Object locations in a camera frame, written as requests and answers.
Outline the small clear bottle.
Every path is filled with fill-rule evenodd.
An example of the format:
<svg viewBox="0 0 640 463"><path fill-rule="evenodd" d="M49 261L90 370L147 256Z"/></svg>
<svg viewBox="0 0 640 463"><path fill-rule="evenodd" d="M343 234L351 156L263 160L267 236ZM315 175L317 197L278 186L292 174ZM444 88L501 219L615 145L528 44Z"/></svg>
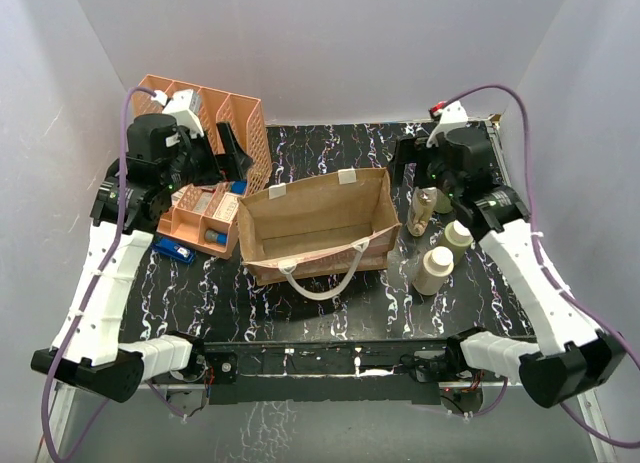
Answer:
<svg viewBox="0 0 640 463"><path fill-rule="evenodd" d="M421 237L429 224L437 200L437 189L415 188L408 210L406 226L414 237Z"/></svg>

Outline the green bottle with beige cap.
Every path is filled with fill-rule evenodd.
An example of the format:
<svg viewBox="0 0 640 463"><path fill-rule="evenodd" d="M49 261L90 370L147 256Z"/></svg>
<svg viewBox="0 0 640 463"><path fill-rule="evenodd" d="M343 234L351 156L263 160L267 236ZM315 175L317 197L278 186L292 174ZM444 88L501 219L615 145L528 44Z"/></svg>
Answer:
<svg viewBox="0 0 640 463"><path fill-rule="evenodd" d="M434 211L438 214L451 213L453 211L453 207L450 198L440 189L431 188L431 191L434 200Z"/></svg>

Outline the brown canvas tote bag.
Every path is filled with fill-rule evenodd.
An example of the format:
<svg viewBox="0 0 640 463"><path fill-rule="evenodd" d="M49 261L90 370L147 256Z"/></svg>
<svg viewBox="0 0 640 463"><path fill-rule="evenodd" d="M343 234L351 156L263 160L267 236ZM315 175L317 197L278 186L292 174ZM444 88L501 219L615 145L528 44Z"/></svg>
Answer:
<svg viewBox="0 0 640 463"><path fill-rule="evenodd" d="M384 168L272 185L240 199L237 223L257 284L287 282L314 301L338 296L358 271L386 268L401 227Z"/></svg>

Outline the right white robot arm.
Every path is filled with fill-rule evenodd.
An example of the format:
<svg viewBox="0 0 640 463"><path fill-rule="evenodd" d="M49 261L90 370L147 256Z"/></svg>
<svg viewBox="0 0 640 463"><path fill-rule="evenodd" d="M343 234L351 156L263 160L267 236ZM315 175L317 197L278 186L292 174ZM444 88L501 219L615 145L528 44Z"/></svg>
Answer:
<svg viewBox="0 0 640 463"><path fill-rule="evenodd" d="M394 185L415 167L417 188L435 187L457 220L498 266L525 311L535 342L472 328L448 338L441 361L455 378L479 370L519 382L531 399L551 408L605 383L626 352L617 338L562 295L548 279L543 252L523 199L493 173L495 157L477 125L397 140L388 170Z"/></svg>

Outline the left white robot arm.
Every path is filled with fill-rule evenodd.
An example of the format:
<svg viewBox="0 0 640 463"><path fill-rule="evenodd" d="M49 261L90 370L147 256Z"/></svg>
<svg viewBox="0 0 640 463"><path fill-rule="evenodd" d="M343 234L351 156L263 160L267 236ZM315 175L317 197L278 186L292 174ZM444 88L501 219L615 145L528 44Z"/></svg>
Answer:
<svg viewBox="0 0 640 463"><path fill-rule="evenodd" d="M252 159L231 124L219 122L216 130L221 154L213 152L206 132L192 133L169 114L143 114L128 126L128 149L108 167L91 209L74 299L53 343L34 352L33 371L119 403L141 382L165 373L186 382L204 375L207 359L198 338L172 332L122 344L119 332L137 269L172 194L247 176Z"/></svg>

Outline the blue yellow item in organizer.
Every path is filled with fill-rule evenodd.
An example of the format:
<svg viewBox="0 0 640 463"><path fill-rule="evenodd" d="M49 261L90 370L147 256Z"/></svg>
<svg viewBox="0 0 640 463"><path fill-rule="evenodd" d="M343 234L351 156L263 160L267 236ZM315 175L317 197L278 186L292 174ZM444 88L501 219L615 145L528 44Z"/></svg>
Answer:
<svg viewBox="0 0 640 463"><path fill-rule="evenodd" d="M247 188L246 181L235 181L231 183L229 191L234 194L244 195L246 188Z"/></svg>

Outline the pink plastic file organizer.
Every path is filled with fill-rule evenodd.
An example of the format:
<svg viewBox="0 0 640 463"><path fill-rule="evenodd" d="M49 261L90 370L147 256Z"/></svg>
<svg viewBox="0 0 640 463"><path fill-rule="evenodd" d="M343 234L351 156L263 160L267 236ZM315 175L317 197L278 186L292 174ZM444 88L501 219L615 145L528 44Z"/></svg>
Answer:
<svg viewBox="0 0 640 463"><path fill-rule="evenodd" d="M178 90L196 90L202 100L198 117L212 150L216 154L224 151L215 125L229 122L240 146L253 159L248 177L239 180L247 182L244 195L229 191L232 182L188 185L172 194L172 206L160 218L160 234L194 250L230 258L238 242L238 200L262 190L271 176L272 160L261 100L155 75L146 75L140 84L168 96ZM227 244L207 243L204 240L207 229L226 234Z"/></svg>

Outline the grey blue cylinder item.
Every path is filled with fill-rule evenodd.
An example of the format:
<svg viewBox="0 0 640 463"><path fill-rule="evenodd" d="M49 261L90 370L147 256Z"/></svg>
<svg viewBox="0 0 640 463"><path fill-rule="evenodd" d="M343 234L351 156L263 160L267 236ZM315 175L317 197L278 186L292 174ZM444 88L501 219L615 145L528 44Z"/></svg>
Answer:
<svg viewBox="0 0 640 463"><path fill-rule="evenodd" d="M204 240L209 244L225 246L227 244L227 235L213 229L207 229L204 233Z"/></svg>

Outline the blue white small box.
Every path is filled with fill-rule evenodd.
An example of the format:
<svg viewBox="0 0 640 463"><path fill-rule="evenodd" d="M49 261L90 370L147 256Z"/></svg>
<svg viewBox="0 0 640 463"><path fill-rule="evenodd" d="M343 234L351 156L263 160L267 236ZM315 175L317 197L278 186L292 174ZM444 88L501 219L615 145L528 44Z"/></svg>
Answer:
<svg viewBox="0 0 640 463"><path fill-rule="evenodd" d="M167 237L156 240L152 248L157 253L181 263L191 264L195 259L195 252L193 250Z"/></svg>

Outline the black front rail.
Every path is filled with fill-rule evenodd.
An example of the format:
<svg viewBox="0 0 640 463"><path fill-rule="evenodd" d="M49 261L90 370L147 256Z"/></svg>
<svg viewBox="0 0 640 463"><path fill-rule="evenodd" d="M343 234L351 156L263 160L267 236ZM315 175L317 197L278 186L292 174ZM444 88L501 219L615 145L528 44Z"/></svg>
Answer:
<svg viewBox="0 0 640 463"><path fill-rule="evenodd" d="M442 340L206 343L213 405L408 401L438 405L455 379Z"/></svg>

